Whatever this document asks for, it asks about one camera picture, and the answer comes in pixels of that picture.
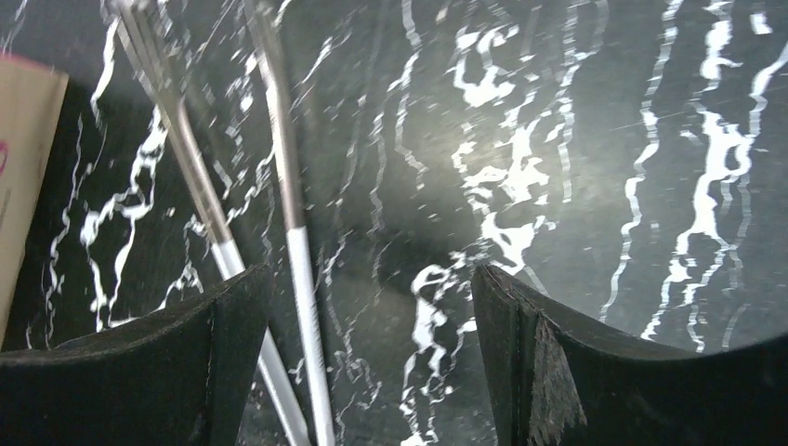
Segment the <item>silver metal tongs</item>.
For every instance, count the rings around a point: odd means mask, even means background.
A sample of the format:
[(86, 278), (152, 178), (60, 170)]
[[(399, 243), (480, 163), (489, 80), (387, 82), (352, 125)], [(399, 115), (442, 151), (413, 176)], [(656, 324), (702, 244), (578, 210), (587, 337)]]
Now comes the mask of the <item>silver metal tongs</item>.
[(292, 445), (335, 426), (312, 277), (291, 93), (267, 1), (232, 1), (220, 41), (162, 1), (111, 1), (117, 34), (165, 126), (219, 275), (269, 261), (280, 289), (256, 368)]

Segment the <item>pink paper gift bag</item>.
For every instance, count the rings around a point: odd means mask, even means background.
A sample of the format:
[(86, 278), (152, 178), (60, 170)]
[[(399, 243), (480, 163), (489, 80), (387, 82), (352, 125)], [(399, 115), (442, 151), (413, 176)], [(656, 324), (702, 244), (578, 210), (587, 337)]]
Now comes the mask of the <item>pink paper gift bag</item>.
[(63, 72), (1, 55), (2, 337), (68, 83)]

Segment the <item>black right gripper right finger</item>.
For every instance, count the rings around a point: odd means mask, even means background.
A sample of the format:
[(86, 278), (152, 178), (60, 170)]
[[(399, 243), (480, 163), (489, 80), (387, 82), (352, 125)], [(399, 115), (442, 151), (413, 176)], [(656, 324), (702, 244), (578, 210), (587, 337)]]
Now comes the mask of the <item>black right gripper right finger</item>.
[(630, 335), (494, 266), (472, 277), (502, 445), (783, 445), (787, 338), (698, 354)]

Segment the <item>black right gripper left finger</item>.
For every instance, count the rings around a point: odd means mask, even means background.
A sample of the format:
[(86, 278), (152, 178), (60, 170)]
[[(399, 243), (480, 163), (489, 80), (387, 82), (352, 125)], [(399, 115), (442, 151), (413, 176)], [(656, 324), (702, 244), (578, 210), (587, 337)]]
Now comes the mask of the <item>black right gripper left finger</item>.
[(50, 350), (1, 357), (5, 445), (232, 445), (267, 328), (270, 275)]

